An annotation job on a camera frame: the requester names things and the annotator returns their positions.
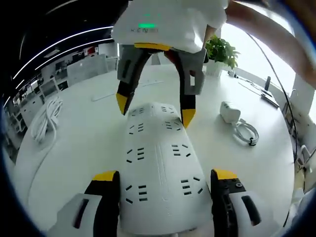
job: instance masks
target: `green plant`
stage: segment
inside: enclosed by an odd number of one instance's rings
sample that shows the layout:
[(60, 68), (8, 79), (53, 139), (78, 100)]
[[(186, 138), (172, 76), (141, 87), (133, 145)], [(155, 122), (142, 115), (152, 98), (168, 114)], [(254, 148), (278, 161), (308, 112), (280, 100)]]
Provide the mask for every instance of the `green plant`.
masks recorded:
[(238, 66), (236, 59), (240, 53), (235, 51), (236, 48), (232, 47), (226, 40), (214, 35), (206, 42), (205, 48), (209, 59), (223, 62), (232, 69)]

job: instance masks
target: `white charger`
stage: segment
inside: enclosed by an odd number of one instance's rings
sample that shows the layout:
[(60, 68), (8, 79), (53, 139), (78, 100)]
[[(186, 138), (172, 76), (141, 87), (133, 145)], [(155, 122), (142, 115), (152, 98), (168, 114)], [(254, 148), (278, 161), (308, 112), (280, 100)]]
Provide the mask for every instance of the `white charger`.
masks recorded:
[[(240, 140), (248, 143), (250, 146), (255, 146), (259, 140), (258, 131), (250, 124), (240, 119), (240, 110), (228, 101), (223, 101), (220, 108), (220, 115), (226, 123), (230, 123), (234, 127), (234, 135)], [(245, 127), (253, 133), (253, 137), (245, 138), (239, 128)]]
[(240, 110), (233, 103), (223, 101), (221, 104), (220, 114), (226, 123), (237, 123), (240, 118)]

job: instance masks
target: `office desk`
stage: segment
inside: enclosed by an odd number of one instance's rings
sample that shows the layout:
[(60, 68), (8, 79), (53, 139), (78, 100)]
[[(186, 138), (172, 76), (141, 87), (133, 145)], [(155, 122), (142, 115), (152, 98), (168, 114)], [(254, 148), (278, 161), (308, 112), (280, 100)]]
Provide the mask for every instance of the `office desk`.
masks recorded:
[[(110, 72), (58, 94), (64, 104), (57, 141), (34, 179), (28, 203), (32, 218), (43, 230), (54, 224), (57, 211), (66, 202), (85, 191), (95, 174), (121, 170), (127, 117), (120, 113), (114, 95), (118, 84), (116, 72)], [(178, 91), (179, 76), (173, 65), (147, 66), (130, 108), (156, 101), (173, 104), (179, 110)], [(92, 102), (95, 97), (105, 98)], [(241, 109), (241, 118), (258, 130), (260, 140), (255, 147), (233, 137), (232, 126), (219, 115), (223, 100), (234, 102)], [(211, 169), (233, 171), (247, 190), (255, 191), (270, 205), (275, 219), (283, 225), (291, 203), (294, 165), (290, 137), (279, 109), (224, 73), (220, 80), (206, 77), (187, 133), (208, 185)], [(14, 179), (24, 204), (35, 168), (44, 155), (41, 148), (28, 130)]]

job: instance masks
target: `potted plant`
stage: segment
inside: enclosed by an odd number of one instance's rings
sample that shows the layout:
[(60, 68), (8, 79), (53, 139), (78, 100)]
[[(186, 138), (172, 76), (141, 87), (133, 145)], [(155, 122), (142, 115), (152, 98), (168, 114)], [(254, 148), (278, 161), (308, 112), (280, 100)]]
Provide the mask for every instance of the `potted plant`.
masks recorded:
[(225, 65), (228, 65), (232, 69), (238, 66), (236, 59), (238, 58), (239, 52), (226, 40), (213, 35), (212, 38), (206, 42), (205, 48), (209, 59), (206, 65), (207, 75), (219, 77)]

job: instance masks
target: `window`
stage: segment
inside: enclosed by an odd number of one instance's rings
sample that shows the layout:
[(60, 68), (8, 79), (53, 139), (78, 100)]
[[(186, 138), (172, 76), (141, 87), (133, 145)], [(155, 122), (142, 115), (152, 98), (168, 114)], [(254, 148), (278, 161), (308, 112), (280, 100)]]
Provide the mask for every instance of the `window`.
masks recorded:
[(314, 92), (314, 99), (312, 102), (310, 117), (314, 123), (316, 123), (316, 92)]
[[(261, 7), (251, 6), (258, 12), (270, 17), (278, 24), (282, 25), (290, 33), (293, 33), (292, 28), (288, 22), (277, 14), (265, 10)], [(221, 37), (227, 40), (232, 46), (236, 48), (240, 55), (238, 56), (238, 68), (245, 70), (253, 75), (256, 75), (262, 79), (266, 79), (268, 76), (271, 77), (271, 82), (277, 87), (280, 87), (269, 63), (260, 51), (259, 47), (255, 42), (244, 32), (243, 30), (230, 25), (224, 24), (222, 27)], [(286, 92), (291, 92), (294, 80), (295, 72), (293, 69), (285, 63), (280, 57), (273, 53), (268, 46), (262, 43), (260, 40), (255, 40), (262, 47), (263, 51), (271, 61), (280, 81)]]

